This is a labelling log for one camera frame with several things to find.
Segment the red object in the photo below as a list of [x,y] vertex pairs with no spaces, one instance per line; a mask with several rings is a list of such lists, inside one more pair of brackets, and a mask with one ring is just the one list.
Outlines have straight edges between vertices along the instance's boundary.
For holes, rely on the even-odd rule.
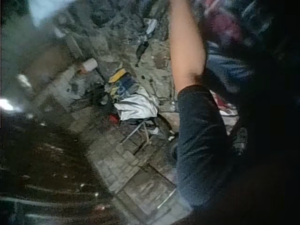
[[119,116],[116,115],[116,114],[110,114],[109,115],[109,121],[113,124],[118,124],[120,119],[119,119]]

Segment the bright light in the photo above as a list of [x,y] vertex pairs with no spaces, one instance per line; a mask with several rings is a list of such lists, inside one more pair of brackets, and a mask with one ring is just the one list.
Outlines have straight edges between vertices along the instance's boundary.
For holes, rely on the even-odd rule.
[[0,99],[0,107],[7,111],[14,110],[14,107],[9,103],[7,99]]

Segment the person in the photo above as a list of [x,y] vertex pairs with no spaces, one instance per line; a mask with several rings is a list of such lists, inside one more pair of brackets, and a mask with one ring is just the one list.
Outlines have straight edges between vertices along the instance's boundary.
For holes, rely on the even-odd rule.
[[172,74],[178,92],[178,189],[193,212],[176,224],[283,224],[299,202],[299,111],[286,87],[248,105],[247,149],[231,142],[202,82],[206,52],[189,0],[170,0]]

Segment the trash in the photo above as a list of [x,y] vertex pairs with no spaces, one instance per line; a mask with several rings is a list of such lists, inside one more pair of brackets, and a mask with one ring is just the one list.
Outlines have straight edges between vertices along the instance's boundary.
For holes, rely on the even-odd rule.
[[91,58],[89,60],[86,60],[81,67],[81,71],[86,74],[90,71],[92,71],[93,69],[97,68],[98,63],[94,58]]
[[126,70],[124,68],[118,70],[111,78],[109,78],[109,83],[114,83],[118,81],[124,74],[126,73]]
[[135,94],[115,103],[114,106],[119,110],[121,120],[145,119],[156,117],[158,114],[157,100],[150,97],[142,86]]
[[135,81],[135,79],[132,78],[130,73],[125,73],[124,75],[120,76],[121,74],[122,73],[119,74],[117,72],[115,75],[120,78],[116,80],[114,79],[114,75],[112,80],[116,81],[113,83],[107,83],[105,85],[105,91],[110,93],[114,103],[130,97],[139,88],[139,84]]
[[138,46],[138,48],[136,50],[136,53],[135,53],[136,54],[136,58],[137,58],[137,62],[135,64],[135,67],[139,67],[139,62],[141,60],[141,57],[145,53],[145,51],[147,50],[148,46],[149,46],[149,42],[148,41],[144,41],[144,42],[142,42]]

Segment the pile of junk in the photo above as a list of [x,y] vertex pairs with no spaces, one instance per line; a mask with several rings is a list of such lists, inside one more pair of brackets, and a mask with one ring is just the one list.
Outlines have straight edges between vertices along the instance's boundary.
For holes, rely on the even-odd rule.
[[[300,104],[300,37],[295,27],[299,13],[286,1],[191,0],[191,4],[206,44],[203,83],[213,94],[234,147],[242,153],[247,145],[247,131],[243,129],[242,121],[247,119],[249,104],[255,104],[259,96],[269,95],[276,87],[289,90],[295,103]],[[169,96],[153,95],[146,86],[152,87],[156,81],[147,78],[146,73],[139,80],[136,74],[144,68],[141,65],[143,56],[149,49],[154,49],[151,48],[154,43],[168,49],[168,11],[167,0],[9,0],[3,6],[1,192],[13,194],[1,197],[5,203],[1,207],[9,208],[15,220],[41,219],[43,212],[49,210],[67,209],[83,214],[109,208],[107,202],[111,195],[102,184],[98,185],[97,178],[86,176],[92,172],[87,169],[88,162],[82,160],[84,155],[79,153],[84,147],[76,137],[50,125],[57,122],[55,117],[47,115],[50,111],[56,118],[61,113],[61,122],[67,124],[68,113],[93,106],[111,123],[127,122],[136,126],[134,131],[143,126],[147,134],[169,140],[171,161],[176,160],[178,137],[159,115],[178,112],[170,57],[164,57],[158,68],[169,75]],[[20,29],[18,26],[22,23],[14,21],[27,15],[32,23],[30,32],[28,27]],[[31,80],[30,74],[23,74],[22,68],[38,55],[34,52],[43,51],[41,46],[49,41],[67,45],[72,54],[72,66],[56,71],[62,74],[59,78],[38,74],[40,83],[36,88],[34,79]],[[55,105],[44,105],[48,99],[55,99],[62,106],[61,112],[53,110]],[[161,110],[166,102],[171,107]],[[42,162],[39,159],[47,155],[42,150],[54,158],[56,152],[64,162],[58,162],[58,166]],[[17,154],[24,156],[15,160]],[[23,168],[25,161],[30,163]],[[62,164],[68,163],[74,177],[71,182],[64,177],[60,184],[46,179],[43,172],[53,178],[61,173]],[[40,180],[32,181],[27,175],[20,177],[22,171],[34,171]],[[51,188],[36,187],[34,182]],[[14,188],[8,189],[3,185],[5,183]],[[64,199],[64,192],[54,191],[62,184],[65,189],[78,186],[78,192],[70,196],[76,204]],[[47,199],[40,201],[45,192]],[[34,196],[38,200],[24,196]],[[29,208],[38,213],[25,218],[23,212]],[[117,218],[114,210],[102,216],[106,217],[102,219]]]

